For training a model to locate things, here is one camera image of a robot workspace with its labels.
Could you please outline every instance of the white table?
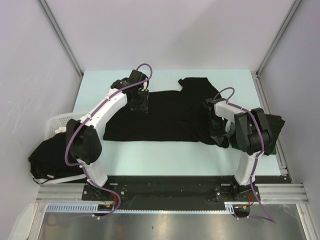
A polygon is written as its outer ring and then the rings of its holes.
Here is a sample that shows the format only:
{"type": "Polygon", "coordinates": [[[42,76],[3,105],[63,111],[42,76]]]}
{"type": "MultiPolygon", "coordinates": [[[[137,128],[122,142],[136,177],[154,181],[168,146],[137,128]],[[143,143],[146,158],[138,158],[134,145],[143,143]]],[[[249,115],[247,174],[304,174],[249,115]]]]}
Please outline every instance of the white table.
{"type": "MultiPolygon", "coordinates": [[[[117,79],[128,77],[130,70],[86,71],[75,102],[74,112],[90,111],[109,91],[117,79]]],[[[179,79],[207,77],[221,90],[234,87],[232,103],[246,108],[260,107],[258,95],[249,70],[154,70],[149,83],[150,92],[181,90],[179,79]]],[[[229,92],[222,93],[227,97],[229,92]]],[[[104,141],[102,156],[108,175],[118,176],[225,176],[234,175],[240,150],[224,149],[201,142],[104,141]]],[[[275,155],[263,156],[257,175],[279,176],[275,155]]]]}

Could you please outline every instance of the plastic basket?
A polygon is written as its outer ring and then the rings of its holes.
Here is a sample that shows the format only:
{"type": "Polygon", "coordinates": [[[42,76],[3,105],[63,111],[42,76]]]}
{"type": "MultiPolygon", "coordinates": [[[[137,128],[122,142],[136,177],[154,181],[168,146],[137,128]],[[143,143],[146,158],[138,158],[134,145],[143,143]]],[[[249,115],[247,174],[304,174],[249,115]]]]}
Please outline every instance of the plastic basket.
{"type": "Polygon", "coordinates": [[[49,119],[46,124],[45,133],[44,133],[44,140],[52,138],[55,134],[55,130],[59,129],[59,127],[65,127],[67,122],[70,119],[80,119],[81,117],[85,116],[88,112],[70,112],[61,114],[58,116],[53,116],[49,119]]]}

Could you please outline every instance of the white wall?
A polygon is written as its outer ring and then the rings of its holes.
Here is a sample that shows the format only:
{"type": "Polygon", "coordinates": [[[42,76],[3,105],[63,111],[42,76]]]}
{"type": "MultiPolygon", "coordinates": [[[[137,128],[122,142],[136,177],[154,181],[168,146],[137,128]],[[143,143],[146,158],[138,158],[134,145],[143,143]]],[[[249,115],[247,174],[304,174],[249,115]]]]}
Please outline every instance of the white wall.
{"type": "Polygon", "coordinates": [[[320,1],[305,0],[262,73],[271,111],[296,183],[304,183],[320,223],[320,1]]]}
{"type": "Polygon", "coordinates": [[[256,70],[293,2],[47,1],[84,70],[256,70]]]}
{"type": "Polygon", "coordinates": [[[70,112],[80,80],[36,0],[0,2],[0,239],[36,199],[28,157],[47,120],[70,112]]]}

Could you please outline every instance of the purple cable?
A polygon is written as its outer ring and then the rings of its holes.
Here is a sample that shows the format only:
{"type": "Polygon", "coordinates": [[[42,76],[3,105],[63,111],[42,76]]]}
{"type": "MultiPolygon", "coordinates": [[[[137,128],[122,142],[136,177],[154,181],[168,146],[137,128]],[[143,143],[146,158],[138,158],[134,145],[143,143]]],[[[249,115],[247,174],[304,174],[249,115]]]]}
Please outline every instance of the purple cable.
{"type": "MultiPolygon", "coordinates": [[[[134,83],[134,84],[131,84],[131,85],[128,85],[128,86],[125,86],[119,90],[117,90],[116,92],[114,92],[113,94],[111,94],[109,96],[109,98],[106,98],[92,113],[91,113],[91,117],[93,117],[110,99],[112,99],[114,96],[116,96],[118,93],[121,93],[122,91],[126,90],[126,89],[129,89],[129,88],[132,88],[132,87],[135,87],[135,86],[138,86],[138,85],[141,85],[141,84],[144,84],[145,82],[149,81],[152,77],[152,74],[153,74],[153,70],[152,70],[152,67],[148,64],[148,63],[142,63],[140,64],[136,70],[139,70],[139,68],[141,68],[142,66],[147,66],[149,67],[150,69],[150,75],[149,77],[147,77],[145,80],[143,81],[140,81],[140,82],[137,82],[137,83],[134,83]]],[[[68,161],[68,154],[69,154],[69,151],[70,151],[70,147],[71,147],[71,144],[72,142],[74,141],[75,137],[77,136],[77,134],[79,133],[79,131],[81,130],[81,128],[90,120],[89,117],[87,117],[81,124],[80,126],[74,131],[73,135],[71,136],[67,146],[66,146],[66,149],[65,149],[65,153],[64,153],[64,162],[66,165],[70,166],[70,167],[73,167],[73,166],[84,166],[82,163],[70,163],[68,161]]],[[[121,204],[121,198],[120,196],[115,192],[115,191],[112,191],[110,189],[107,189],[107,188],[104,188],[104,187],[101,187],[99,185],[97,185],[95,182],[93,182],[92,180],[89,180],[90,179],[90,176],[88,175],[87,171],[86,171],[86,168],[83,167],[83,173],[85,174],[86,178],[88,179],[88,182],[91,183],[93,186],[95,186],[96,188],[99,188],[103,191],[107,191],[109,193],[112,193],[114,195],[116,195],[116,197],[118,198],[119,202],[117,204],[117,206],[109,213],[107,213],[107,215],[105,216],[100,216],[99,219],[104,219],[106,218],[107,216],[109,216],[110,214],[114,213],[119,207],[120,207],[120,204],[121,204]]]]}
{"type": "Polygon", "coordinates": [[[230,94],[230,96],[225,100],[225,102],[228,103],[229,100],[230,100],[230,98],[235,94],[235,91],[236,91],[232,86],[229,86],[229,87],[226,87],[226,88],[222,89],[220,92],[218,92],[218,93],[214,96],[213,100],[215,100],[222,92],[224,92],[225,90],[228,90],[228,89],[231,89],[231,90],[232,90],[232,93],[230,94]]]}
{"type": "Polygon", "coordinates": [[[252,178],[253,178],[253,175],[255,174],[255,171],[256,171],[256,169],[257,169],[258,157],[259,157],[260,155],[264,154],[264,152],[265,152],[265,143],[264,143],[264,139],[263,139],[263,137],[262,137],[262,133],[261,133],[261,131],[260,131],[260,128],[259,128],[259,125],[258,125],[258,123],[257,123],[257,120],[256,120],[255,116],[254,116],[248,109],[246,109],[246,108],[244,108],[244,107],[241,107],[241,106],[239,106],[239,105],[236,105],[236,104],[234,104],[234,103],[230,103],[230,102],[229,102],[229,99],[235,94],[235,89],[234,89],[233,87],[226,87],[226,88],[222,89],[220,92],[218,92],[217,95],[215,95],[215,97],[213,98],[213,100],[215,100],[216,97],[219,96],[219,94],[221,94],[223,91],[225,91],[225,90],[227,90],[227,89],[231,89],[231,90],[232,90],[232,94],[226,99],[226,103],[227,103],[228,105],[230,105],[230,106],[233,106],[233,107],[235,107],[235,108],[237,108],[237,109],[240,109],[240,110],[242,110],[242,111],[247,112],[247,113],[249,114],[249,116],[252,118],[252,121],[253,121],[253,123],[254,123],[254,126],[255,126],[255,128],[256,128],[256,130],[257,130],[257,133],[258,133],[258,135],[259,135],[259,139],[260,139],[260,142],[261,142],[261,151],[260,151],[260,152],[255,156],[255,158],[254,158],[254,164],[253,164],[252,172],[251,172],[251,174],[250,174],[250,178],[249,178],[249,179],[250,179],[250,187],[251,187],[252,193],[253,193],[255,199],[257,200],[257,202],[259,203],[260,207],[261,207],[262,210],[264,211],[264,213],[268,216],[268,218],[265,217],[265,216],[255,216],[255,215],[253,215],[253,216],[248,216],[248,217],[238,217],[236,214],[234,214],[234,216],[235,216],[237,219],[265,219],[265,220],[268,220],[268,221],[273,222],[274,224],[276,224],[277,222],[275,221],[275,219],[268,213],[266,207],[261,203],[260,199],[258,198],[258,196],[257,196],[257,194],[256,194],[256,191],[255,191],[255,188],[254,188],[254,185],[253,185],[253,181],[252,181],[252,180],[253,180],[253,179],[252,179],[252,178]]]}

